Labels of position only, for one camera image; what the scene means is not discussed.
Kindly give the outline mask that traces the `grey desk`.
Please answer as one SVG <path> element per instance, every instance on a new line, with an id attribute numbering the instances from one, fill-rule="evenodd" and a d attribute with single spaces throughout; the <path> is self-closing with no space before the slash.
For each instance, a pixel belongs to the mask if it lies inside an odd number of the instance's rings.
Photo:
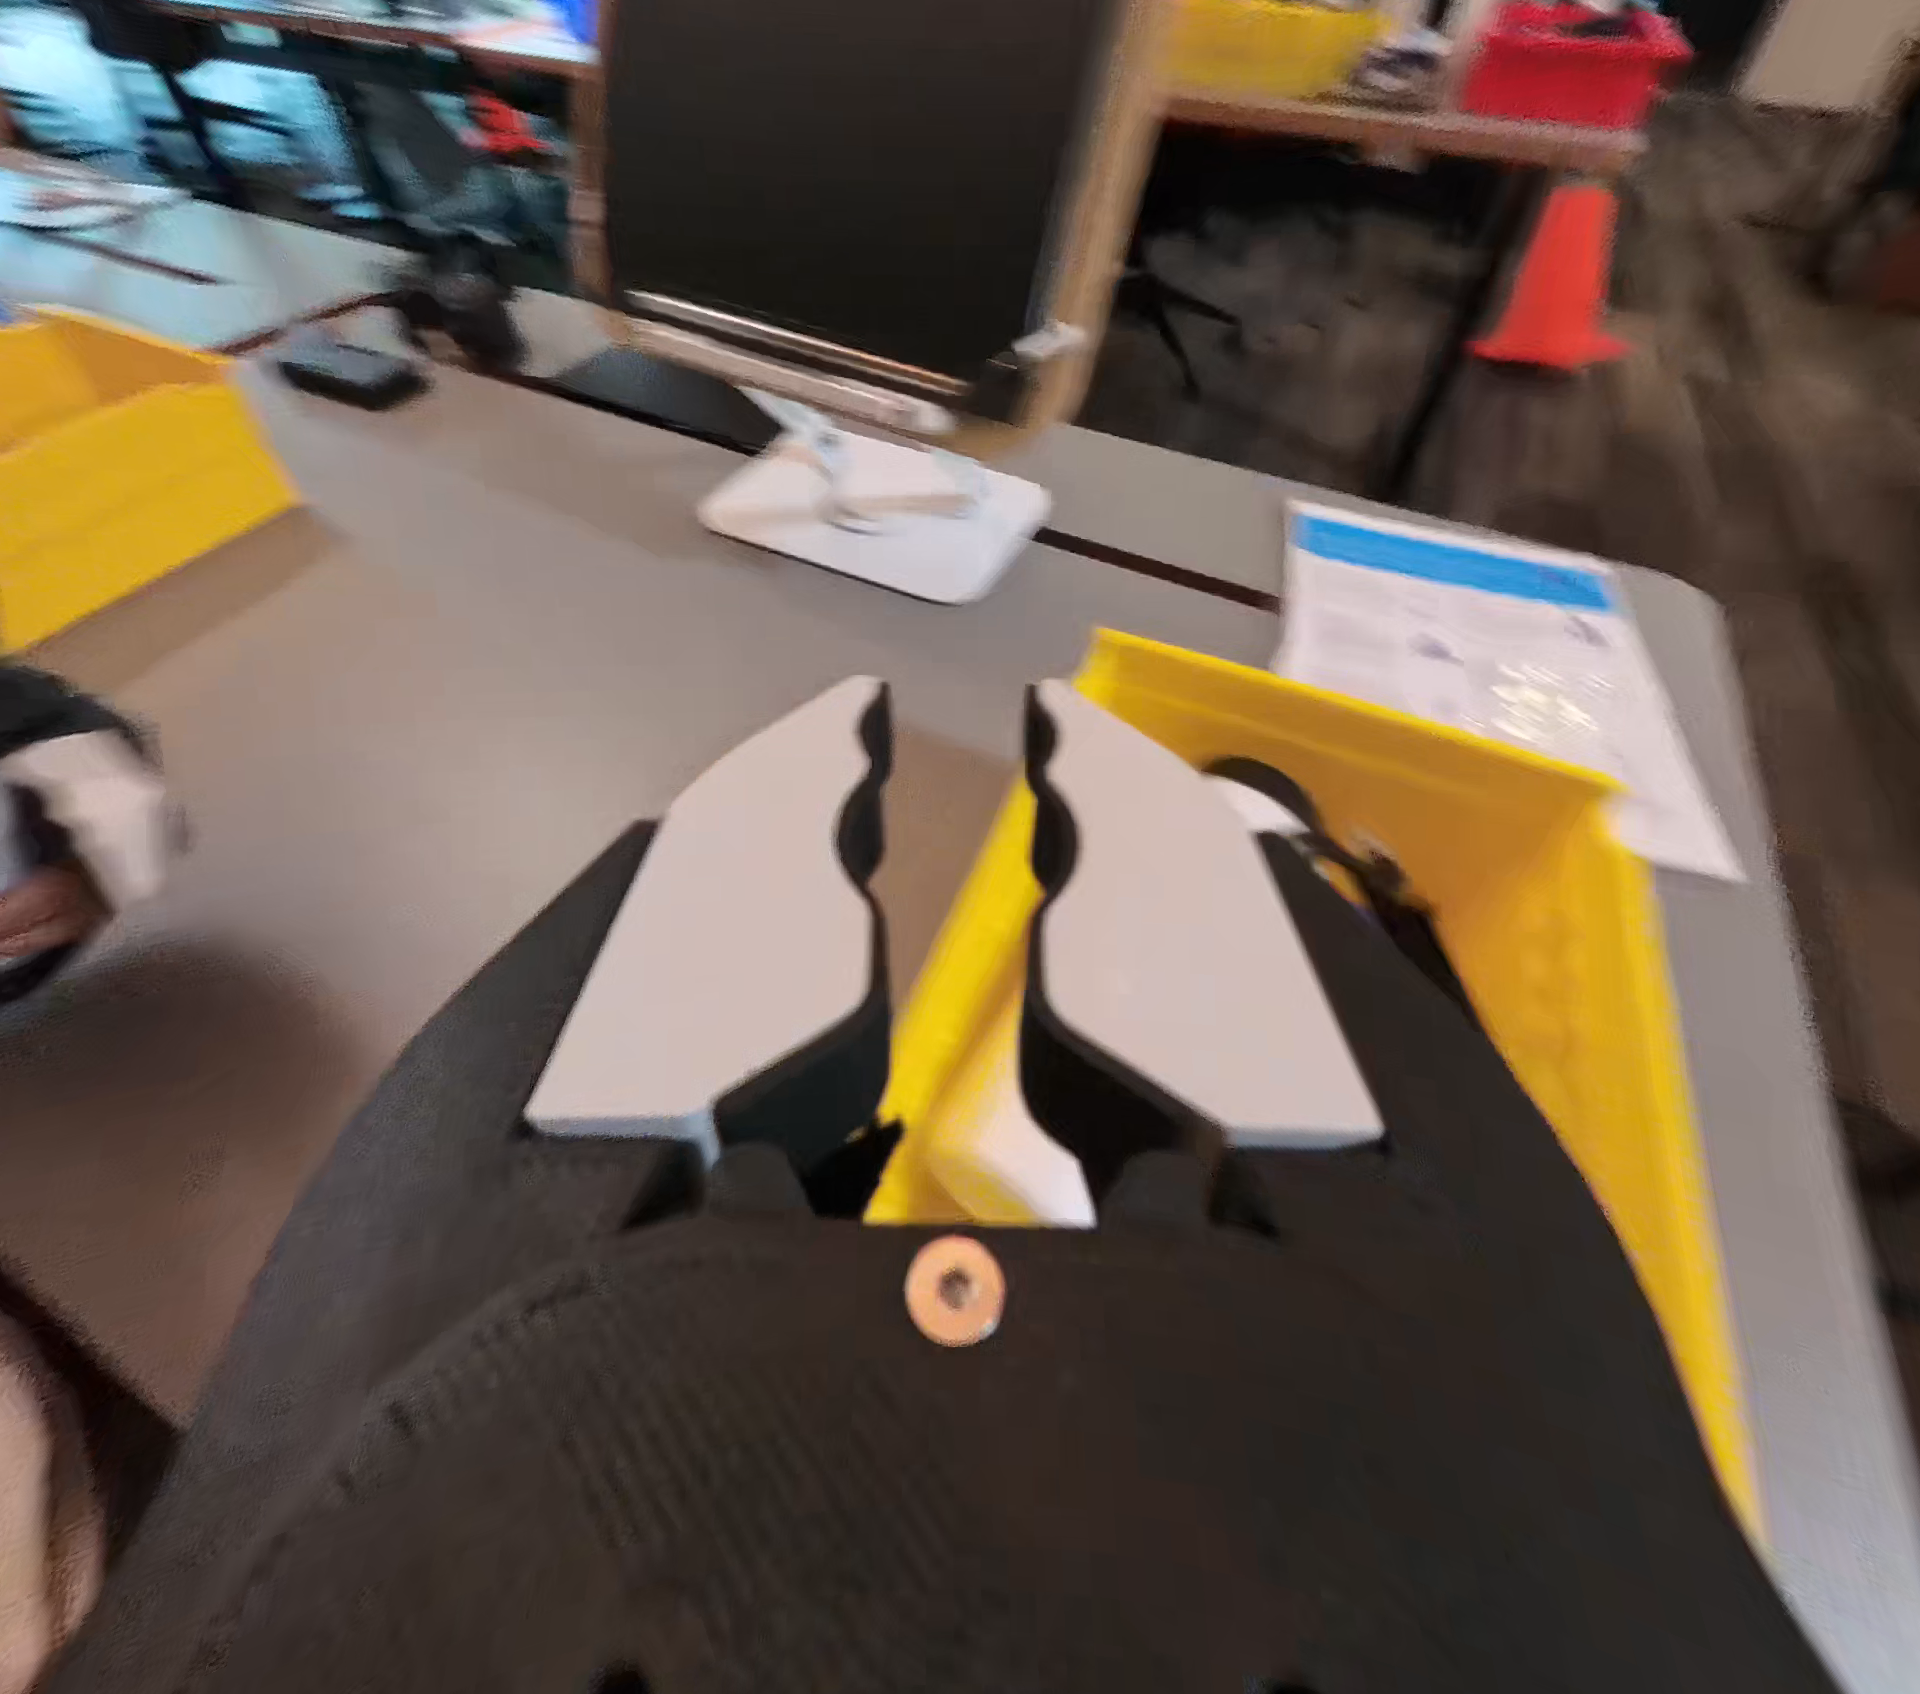
<path id="1" fill-rule="evenodd" d="M 299 1186 L 377 1073 L 632 817 L 833 680 L 893 689 L 877 880 L 923 961 L 1016 760 L 1022 689 L 1092 627 L 1266 662 L 1293 486 L 1054 427 L 1054 530 L 941 607 L 736 549 L 717 448 L 495 380 L 388 413 L 259 408 L 304 508 L 41 662 L 156 731 L 192 847 L 3 1031 L 3 1253 L 187 1411 Z M 1715 600 L 1624 561 L 1744 862 L 1658 880 L 1763 1534 L 1849 1689 L 1916 1689 L 1916 1477 L 1773 825 Z"/>

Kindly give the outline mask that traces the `white tablet stand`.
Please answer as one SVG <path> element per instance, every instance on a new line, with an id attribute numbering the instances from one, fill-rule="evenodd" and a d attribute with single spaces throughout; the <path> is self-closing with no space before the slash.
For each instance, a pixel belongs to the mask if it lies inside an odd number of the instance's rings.
<path id="1" fill-rule="evenodd" d="M 776 437 L 696 508 L 736 545 L 910 600 L 984 600 L 1051 520 L 1044 484 L 923 437 L 883 437 L 758 385 Z"/>

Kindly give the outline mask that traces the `red plastic bin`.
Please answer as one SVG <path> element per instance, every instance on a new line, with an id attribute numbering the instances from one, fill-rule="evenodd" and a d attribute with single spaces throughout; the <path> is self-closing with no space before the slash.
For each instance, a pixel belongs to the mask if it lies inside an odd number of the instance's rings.
<path id="1" fill-rule="evenodd" d="M 1693 61 L 1660 11 L 1503 0 L 1479 29 L 1456 103 L 1465 114 L 1637 132 Z"/>

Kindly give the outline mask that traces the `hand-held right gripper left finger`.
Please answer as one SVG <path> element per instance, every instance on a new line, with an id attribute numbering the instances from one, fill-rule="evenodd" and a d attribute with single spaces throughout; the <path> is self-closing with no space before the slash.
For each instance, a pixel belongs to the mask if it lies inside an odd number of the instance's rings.
<path id="1" fill-rule="evenodd" d="M 899 1141 L 872 888 L 893 756 L 891 688 L 852 675 L 675 794 L 525 1097 L 532 1131 L 703 1166 L 770 1148 L 816 1211 L 865 1214 Z"/>

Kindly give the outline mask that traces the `orange traffic cone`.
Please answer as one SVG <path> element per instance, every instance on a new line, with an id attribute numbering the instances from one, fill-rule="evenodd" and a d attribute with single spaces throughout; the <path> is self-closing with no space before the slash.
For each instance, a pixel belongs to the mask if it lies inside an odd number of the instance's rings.
<path id="1" fill-rule="evenodd" d="M 1607 328 L 1618 199 L 1592 177 L 1558 179 L 1539 212 L 1492 328 L 1468 342 L 1473 359 L 1576 376 L 1622 359 Z"/>

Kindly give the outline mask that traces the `printed paper sheet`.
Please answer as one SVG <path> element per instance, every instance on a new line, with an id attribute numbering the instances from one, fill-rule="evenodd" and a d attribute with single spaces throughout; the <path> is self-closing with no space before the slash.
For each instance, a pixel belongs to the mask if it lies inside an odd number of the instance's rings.
<path id="1" fill-rule="evenodd" d="M 1279 600 L 1275 673 L 1605 776 L 1643 864 L 1745 880 L 1605 561 L 1289 499 Z"/>

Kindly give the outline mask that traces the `wooden background table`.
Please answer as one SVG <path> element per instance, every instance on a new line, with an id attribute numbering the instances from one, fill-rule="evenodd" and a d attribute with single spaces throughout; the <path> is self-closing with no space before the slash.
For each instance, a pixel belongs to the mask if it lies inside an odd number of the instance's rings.
<path id="1" fill-rule="evenodd" d="M 1439 432 L 1448 400 L 1469 359 L 1469 344 L 1489 321 L 1498 286 L 1519 261 L 1524 237 L 1550 188 L 1586 181 L 1611 190 L 1647 149 L 1643 128 L 1495 117 L 1456 103 L 1388 105 L 1350 97 L 1228 94 L 1176 79 L 1163 90 L 1161 121 L 1176 130 L 1350 147 L 1369 166 L 1441 160 L 1498 172 L 1443 337 L 1429 356 L 1416 395 L 1400 421 L 1380 435 L 1363 472 L 1362 496 L 1388 505 L 1406 505 L 1424 449 Z"/>

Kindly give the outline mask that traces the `black battery charger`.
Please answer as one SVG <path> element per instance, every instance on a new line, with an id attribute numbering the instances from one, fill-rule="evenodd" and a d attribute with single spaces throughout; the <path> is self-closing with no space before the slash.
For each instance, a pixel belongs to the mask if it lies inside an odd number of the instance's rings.
<path id="1" fill-rule="evenodd" d="M 399 279 L 392 311 L 407 347 L 488 378 L 523 371 L 527 346 L 515 290 L 478 265 L 416 269 Z"/>

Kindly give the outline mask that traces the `person's left hand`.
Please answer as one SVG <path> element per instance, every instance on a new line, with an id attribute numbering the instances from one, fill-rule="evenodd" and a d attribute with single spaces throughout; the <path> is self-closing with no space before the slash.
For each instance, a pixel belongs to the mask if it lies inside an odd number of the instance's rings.
<path id="1" fill-rule="evenodd" d="M 84 868 L 40 868 L 1 891 L 1 965 L 76 952 L 108 920 L 108 901 Z"/>

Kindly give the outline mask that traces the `flat black case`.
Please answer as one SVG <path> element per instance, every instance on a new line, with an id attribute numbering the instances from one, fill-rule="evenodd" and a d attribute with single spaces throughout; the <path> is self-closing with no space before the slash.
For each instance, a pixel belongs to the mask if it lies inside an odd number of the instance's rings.
<path id="1" fill-rule="evenodd" d="M 270 352 L 276 373 L 306 395 L 360 411 L 390 411 L 427 387 L 425 371 L 396 354 L 339 337 L 326 328 L 289 333 Z"/>

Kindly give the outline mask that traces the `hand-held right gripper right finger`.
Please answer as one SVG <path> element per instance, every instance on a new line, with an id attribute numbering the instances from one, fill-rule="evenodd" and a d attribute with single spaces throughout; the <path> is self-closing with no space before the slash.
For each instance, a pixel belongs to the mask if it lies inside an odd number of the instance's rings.
<path id="1" fill-rule="evenodd" d="M 1386 1133 L 1284 890 L 1322 891 L 1312 798 L 1189 761 L 1062 680 L 1027 689 L 1020 1097 L 1092 1207 L 1145 1153 L 1355 1153 Z"/>

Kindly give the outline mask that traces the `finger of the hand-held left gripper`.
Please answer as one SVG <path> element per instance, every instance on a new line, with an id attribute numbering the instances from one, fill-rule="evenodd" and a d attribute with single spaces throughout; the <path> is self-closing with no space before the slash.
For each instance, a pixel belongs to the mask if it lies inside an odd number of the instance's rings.
<path id="1" fill-rule="evenodd" d="M 180 813 L 162 772 L 127 737 L 54 737 L 3 757 L 3 781 L 36 795 L 108 908 L 165 886 Z"/>

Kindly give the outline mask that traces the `yellow plastic bin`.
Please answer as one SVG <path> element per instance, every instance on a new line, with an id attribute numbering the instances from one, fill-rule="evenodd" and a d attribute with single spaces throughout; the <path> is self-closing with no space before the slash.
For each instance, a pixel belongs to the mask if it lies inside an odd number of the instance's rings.
<path id="1" fill-rule="evenodd" d="M 1662 1328 L 1721 1490 L 1765 1540 L 1705 1141 L 1653 872 L 1613 833 L 1613 785 L 1536 752 L 1267 669 L 1095 627 L 1071 685 L 1191 765 L 1254 760 L 1337 841 L 1401 868 L 1489 1039 L 1582 1171 Z M 1062 1164 L 1012 1131 L 1036 804 L 1022 776 L 893 1026 L 879 1112 L 904 1125 L 869 1224 L 1032 1225 Z"/>
<path id="2" fill-rule="evenodd" d="M 299 505 L 236 361 L 78 309 L 3 320 L 6 654 Z"/>
<path id="3" fill-rule="evenodd" d="M 1383 23 L 1369 6 L 1169 0 L 1161 76 L 1173 94 L 1334 97 L 1381 36 Z"/>

